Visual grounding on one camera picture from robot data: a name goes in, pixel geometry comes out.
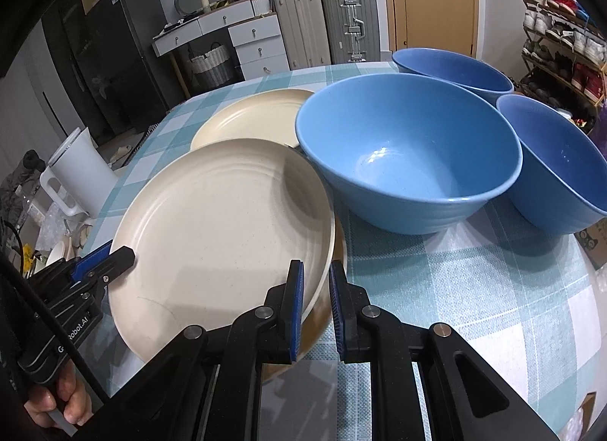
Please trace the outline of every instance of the refrigerator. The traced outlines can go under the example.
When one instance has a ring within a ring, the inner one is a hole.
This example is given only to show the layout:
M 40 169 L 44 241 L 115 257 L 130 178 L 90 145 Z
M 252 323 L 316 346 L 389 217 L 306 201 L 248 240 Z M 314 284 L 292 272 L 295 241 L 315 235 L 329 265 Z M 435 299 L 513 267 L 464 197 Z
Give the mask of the refrigerator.
M 165 25 L 160 0 L 99 0 L 86 16 L 96 51 L 95 86 L 120 104 L 138 132 L 185 99 L 169 56 L 157 57 L 152 49 Z

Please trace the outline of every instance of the suitcase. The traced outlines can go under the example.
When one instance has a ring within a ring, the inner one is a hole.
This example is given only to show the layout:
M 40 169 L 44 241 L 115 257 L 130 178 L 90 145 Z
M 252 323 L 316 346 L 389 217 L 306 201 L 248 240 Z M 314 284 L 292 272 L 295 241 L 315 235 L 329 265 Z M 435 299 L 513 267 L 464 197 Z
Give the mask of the suitcase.
M 274 0 L 291 70 L 331 64 L 321 0 Z
M 322 0 L 333 64 L 380 61 L 377 0 Z

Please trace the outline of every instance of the shelf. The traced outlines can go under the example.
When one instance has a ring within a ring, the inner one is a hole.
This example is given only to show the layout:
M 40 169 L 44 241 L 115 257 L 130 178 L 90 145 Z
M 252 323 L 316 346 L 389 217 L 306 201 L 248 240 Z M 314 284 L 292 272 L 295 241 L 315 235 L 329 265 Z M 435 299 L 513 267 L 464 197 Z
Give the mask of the shelf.
M 584 92 L 580 92 L 576 87 L 574 87 L 571 84 L 571 82 L 567 82 L 560 75 L 557 75 L 556 73 L 554 73 L 553 71 L 551 71 L 550 69 L 548 69 L 548 67 L 544 66 L 543 64 L 539 64 L 538 61 L 534 61 L 530 57 L 528 57 L 528 56 L 526 56 L 524 54 L 521 54 L 521 57 L 523 58 L 523 61 L 525 61 L 525 63 L 531 64 L 532 66 L 535 66 L 536 68 L 541 69 L 542 71 L 548 73 L 548 75 L 550 75 L 554 79 L 556 79 L 558 82 L 562 83 L 567 88 L 570 88 L 571 90 L 573 90 L 573 92 L 575 92 L 577 95 L 579 95 L 580 97 L 584 98 L 585 101 L 587 101 L 590 104 L 592 104 L 595 109 L 599 107 L 599 105 L 601 104 L 601 102 L 603 102 L 603 99 L 605 98 L 605 95 L 602 95 L 602 97 L 599 99 L 598 102 L 594 102 L 592 99 L 589 99 L 585 95 Z
M 589 67 L 590 69 L 592 69 L 594 71 L 597 71 L 602 74 L 605 73 L 605 66 L 606 66 L 605 64 L 603 66 L 597 66 L 595 63 L 590 61 L 586 56 L 584 56 L 583 54 L 580 54 L 579 52 L 572 51 L 571 48 L 569 48 L 568 46 L 566 46 L 559 40 L 555 40 L 547 34 L 544 35 L 544 34 L 540 34 L 539 32 L 536 32 L 534 30 L 529 30 L 526 27 L 523 27 L 523 31 L 527 34 L 527 37 L 529 37 L 530 40 L 533 40 L 533 39 L 531 39 L 529 34 L 533 34 L 534 36 L 540 37 L 540 39 L 537 42 L 541 41 L 542 39 L 546 39 L 547 41 L 557 44 L 560 47 L 559 51 L 560 50 L 567 51 L 570 55 L 572 55 L 575 58 L 574 63 L 576 61 L 579 61 L 580 63 L 585 64 L 587 67 Z
M 605 42 L 605 37 L 602 36 L 602 34 L 600 33 L 600 30 L 598 28 L 594 27 L 594 25 L 584 22 L 582 19 L 579 19 L 578 17 L 572 16 L 571 13 L 567 13 L 560 9 L 554 9 L 554 8 L 551 8 L 550 6 L 541 5 L 541 4 L 536 3 L 535 1 L 531 1 L 531 0 L 522 0 L 522 1 L 523 1 L 523 3 L 525 3 L 525 5 L 527 5 L 527 7 L 535 6 L 537 8 L 540 8 L 540 9 L 544 10 L 546 13 L 552 15 L 553 17 L 557 17 L 562 20 L 565 20 L 569 24 L 575 25 L 576 27 L 581 28 L 582 30 L 593 34 L 594 37 L 598 37 L 600 40 Z

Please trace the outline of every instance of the black cable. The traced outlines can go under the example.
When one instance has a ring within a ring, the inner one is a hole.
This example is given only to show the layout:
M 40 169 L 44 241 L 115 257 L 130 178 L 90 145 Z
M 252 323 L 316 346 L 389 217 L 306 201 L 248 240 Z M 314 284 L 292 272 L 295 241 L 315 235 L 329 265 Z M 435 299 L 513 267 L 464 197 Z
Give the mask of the black cable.
M 78 349 L 69 339 L 61 323 L 53 316 L 53 313 L 49 311 L 49 308 L 46 307 L 42 299 L 30 288 L 27 280 L 17 273 L 16 268 L 10 264 L 10 261 L 8 261 L 8 258 L 4 254 L 0 254 L 0 275 L 4 275 L 8 279 L 8 282 L 17 290 L 23 300 L 34 312 L 38 313 L 38 316 L 44 324 L 55 334 L 57 340 L 59 340 L 59 343 L 68 353 L 70 359 L 74 361 L 74 365 L 78 368 L 97 397 L 99 397 L 99 400 L 103 403 L 108 402 L 110 397 L 105 393 L 105 390 L 89 369 L 89 366 L 78 352 Z
M 14 225 L 11 224 L 10 222 L 3 220 L 2 223 L 4 223 L 4 225 L 7 226 L 13 232 L 14 236 L 17 238 L 17 242 L 19 243 L 19 256 L 21 257 L 20 273 L 21 273 L 21 275 L 23 275 L 23 267 L 25 264 L 25 253 L 23 252 L 23 243 L 21 242 L 19 233 L 17 232 L 17 229 L 14 228 Z

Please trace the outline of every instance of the cardboard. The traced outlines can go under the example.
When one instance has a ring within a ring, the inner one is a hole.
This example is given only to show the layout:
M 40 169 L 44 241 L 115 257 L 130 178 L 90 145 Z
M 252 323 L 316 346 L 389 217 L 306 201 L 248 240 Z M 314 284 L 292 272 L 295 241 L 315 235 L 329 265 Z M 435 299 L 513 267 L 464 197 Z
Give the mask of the cardboard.
M 599 270 L 607 263 L 607 218 L 576 232 L 576 239 L 588 255 L 594 269 Z

